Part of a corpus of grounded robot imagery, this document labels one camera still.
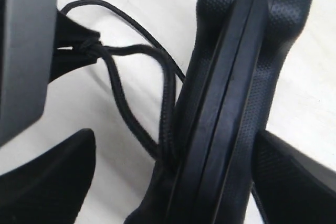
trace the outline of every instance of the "white surface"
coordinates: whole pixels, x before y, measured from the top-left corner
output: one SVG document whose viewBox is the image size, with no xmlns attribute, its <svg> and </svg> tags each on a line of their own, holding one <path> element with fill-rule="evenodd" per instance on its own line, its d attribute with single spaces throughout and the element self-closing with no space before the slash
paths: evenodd
<svg viewBox="0 0 336 224">
<path fill-rule="evenodd" d="M 63 7 L 73 0 L 59 0 Z M 193 50 L 196 0 L 106 0 L 147 28 L 186 71 Z M 314 0 L 307 26 L 281 73 L 268 130 L 336 170 L 336 0 Z M 100 7 L 70 16 L 102 32 L 105 44 L 145 42 Z M 154 138 L 158 135 L 162 74 L 146 56 L 116 58 L 128 102 Z M 42 154 L 81 128 L 97 137 L 95 178 L 78 224 L 123 223 L 141 202 L 153 161 L 132 136 L 114 103 L 100 61 L 49 86 L 43 118 L 0 150 L 0 174 Z M 246 223 L 260 223 L 251 204 Z"/>
</svg>

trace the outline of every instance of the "white table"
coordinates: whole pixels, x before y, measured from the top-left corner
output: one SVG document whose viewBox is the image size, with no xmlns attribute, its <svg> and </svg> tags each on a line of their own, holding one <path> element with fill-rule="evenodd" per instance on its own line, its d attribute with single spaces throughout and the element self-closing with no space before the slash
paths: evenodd
<svg viewBox="0 0 336 224">
<path fill-rule="evenodd" d="M 73 0 L 59 0 L 63 7 Z M 196 33 L 196 0 L 106 0 L 147 28 L 186 72 Z M 306 28 L 281 73 L 268 130 L 336 170 L 336 0 L 314 0 Z M 71 12 L 100 31 L 105 44 L 144 39 L 100 7 Z M 146 56 L 116 58 L 130 107 L 157 138 L 162 91 L 159 65 Z M 0 150 L 0 174 L 42 154 L 81 128 L 92 128 L 97 169 L 78 224 L 123 223 L 141 202 L 153 161 L 129 132 L 114 103 L 102 61 L 49 86 L 43 118 Z M 246 223 L 261 223 L 253 202 Z"/>
</svg>

